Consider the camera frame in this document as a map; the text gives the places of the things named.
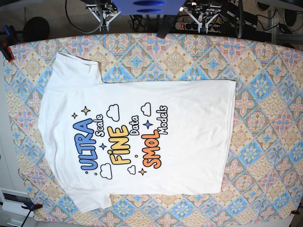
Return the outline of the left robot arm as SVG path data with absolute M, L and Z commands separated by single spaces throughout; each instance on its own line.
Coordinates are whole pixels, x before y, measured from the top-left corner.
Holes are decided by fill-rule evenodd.
M 217 22 L 222 5 L 223 0 L 187 0 L 179 11 L 193 19 L 198 33 L 207 34 Z

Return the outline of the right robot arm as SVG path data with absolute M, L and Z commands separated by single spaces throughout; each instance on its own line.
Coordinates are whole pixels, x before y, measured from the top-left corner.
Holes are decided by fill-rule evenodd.
M 110 23 L 120 15 L 120 10 L 112 0 L 86 0 L 88 9 L 99 22 L 99 31 L 109 31 Z

